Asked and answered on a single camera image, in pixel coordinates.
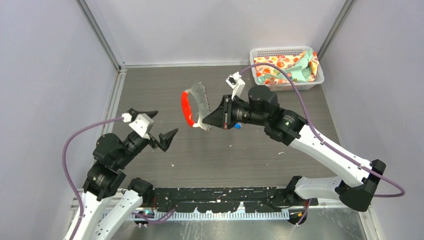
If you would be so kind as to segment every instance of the metal beam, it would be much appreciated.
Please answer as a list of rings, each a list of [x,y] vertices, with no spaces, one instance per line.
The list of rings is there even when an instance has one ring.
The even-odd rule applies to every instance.
[[[92,11],[90,10],[89,6],[87,5],[86,0],[75,0],[76,3],[81,8],[82,13],[84,14],[85,18],[88,21],[88,24],[90,25],[91,29],[93,30],[94,34],[96,35],[97,39],[99,40],[101,46],[103,47],[104,51],[106,52],[107,56],[109,57],[110,61],[112,62],[113,66],[116,68],[117,71],[121,69],[122,64],[118,62],[114,52],[112,51],[110,45],[108,44],[108,41],[105,38],[105,35],[103,34],[98,22],[96,21],[95,17],[93,16]]]
[[[318,51],[318,59],[321,59],[324,54],[327,51],[327,48],[329,47],[330,43],[333,41],[333,38],[336,36],[337,32],[339,31],[340,27],[343,25],[343,22],[345,21],[346,17],[348,16],[350,10],[352,9],[352,6],[356,0],[346,0],[343,4],[343,7],[341,8],[340,12],[338,13],[337,17],[335,18],[335,21],[330,29],[330,31],[327,34],[327,37],[325,38],[324,42],[322,43],[321,48]]]

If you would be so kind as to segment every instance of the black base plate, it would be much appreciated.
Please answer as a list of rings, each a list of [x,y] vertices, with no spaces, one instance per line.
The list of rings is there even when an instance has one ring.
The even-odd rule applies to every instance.
[[[157,208],[160,212],[175,209],[178,213],[192,213],[196,208],[200,213],[235,212],[243,202],[246,213],[280,212],[293,204],[286,198],[284,188],[270,187],[173,187],[155,188],[154,197],[143,207]],[[304,206],[305,201],[297,206]],[[316,198],[311,206],[318,205]]]

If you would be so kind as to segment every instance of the dark wooden surface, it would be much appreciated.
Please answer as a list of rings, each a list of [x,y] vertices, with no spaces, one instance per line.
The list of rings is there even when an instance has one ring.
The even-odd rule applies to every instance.
[[[130,68],[126,74],[118,115],[130,108],[158,110],[152,133],[179,128],[170,149],[162,152],[146,147],[124,172],[131,179],[140,177],[156,187],[262,187],[285,186],[292,176],[332,177],[334,173],[303,152],[271,140],[264,128],[243,124],[242,129],[210,131],[191,128],[181,110],[181,93],[193,83],[202,82],[211,111],[218,107],[223,94],[232,89],[225,79],[244,66],[190,66]],[[241,95],[254,86],[252,72]],[[338,143],[336,130],[321,86],[300,92],[315,127]],[[278,92],[280,106],[302,116],[299,100],[292,91]],[[131,132],[127,124],[114,124],[113,132],[124,139]]]

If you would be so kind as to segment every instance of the green fabric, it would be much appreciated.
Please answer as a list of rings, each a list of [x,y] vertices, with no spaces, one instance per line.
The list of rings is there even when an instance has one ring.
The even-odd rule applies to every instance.
[[[291,73],[291,79],[293,82],[306,83],[309,82],[311,77],[311,68],[309,67],[309,62],[314,57],[314,51],[309,49],[305,52],[305,55],[297,61],[294,66],[284,69],[284,72]]]
[[[312,73],[311,67],[309,67],[309,62],[313,59],[313,57],[314,51],[312,51],[312,49],[309,49],[305,52],[305,55],[301,59],[294,63],[292,67],[284,69],[284,72],[287,74],[291,73],[291,79],[293,80],[293,82],[309,82]],[[259,76],[257,80],[259,83],[264,83],[266,79],[272,78],[287,80],[286,77],[284,77],[277,69],[273,69],[271,71],[271,74],[267,73],[265,75]]]

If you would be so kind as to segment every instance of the red handle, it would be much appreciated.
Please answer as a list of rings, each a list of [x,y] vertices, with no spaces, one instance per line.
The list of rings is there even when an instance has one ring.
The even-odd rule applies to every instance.
[[[181,106],[182,106],[182,114],[184,114],[185,120],[187,121],[190,127],[193,127],[195,121],[193,121],[192,108],[190,107],[189,102],[189,93],[186,91],[182,92],[181,95]]]

